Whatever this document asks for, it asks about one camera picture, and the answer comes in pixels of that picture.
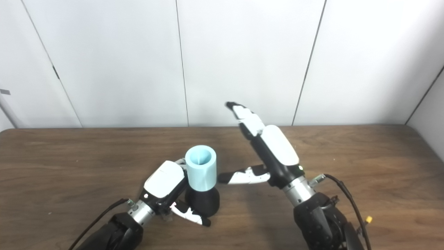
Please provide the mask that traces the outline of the white and black right hand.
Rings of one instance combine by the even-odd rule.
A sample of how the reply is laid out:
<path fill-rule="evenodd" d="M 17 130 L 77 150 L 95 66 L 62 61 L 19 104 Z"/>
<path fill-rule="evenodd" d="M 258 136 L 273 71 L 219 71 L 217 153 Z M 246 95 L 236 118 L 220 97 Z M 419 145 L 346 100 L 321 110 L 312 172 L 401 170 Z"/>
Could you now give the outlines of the white and black right hand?
<path fill-rule="evenodd" d="M 267 181 L 270 186 L 283 189 L 304 176 L 295 149 L 279 127 L 264 125 L 257 114 L 242 104 L 226 102 L 225 106 L 234 114 L 242 135 L 249 141 L 262 164 L 236 172 L 220 173 L 217 176 L 219 183 L 233 185 Z"/>

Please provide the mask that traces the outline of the white and black left hand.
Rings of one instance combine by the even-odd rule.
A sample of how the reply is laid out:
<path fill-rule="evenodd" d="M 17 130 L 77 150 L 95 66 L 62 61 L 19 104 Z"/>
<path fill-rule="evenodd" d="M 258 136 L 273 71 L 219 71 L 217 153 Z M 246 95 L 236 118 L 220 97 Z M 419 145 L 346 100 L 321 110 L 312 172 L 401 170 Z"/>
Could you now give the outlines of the white and black left hand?
<path fill-rule="evenodd" d="M 156 215 L 168 220 L 171 214 L 210 227 L 211 220 L 179 200 L 179 196 L 188 186 L 185 159 L 167 160 L 144 182 L 138 202 L 128 214 L 142 227 L 146 227 Z"/>

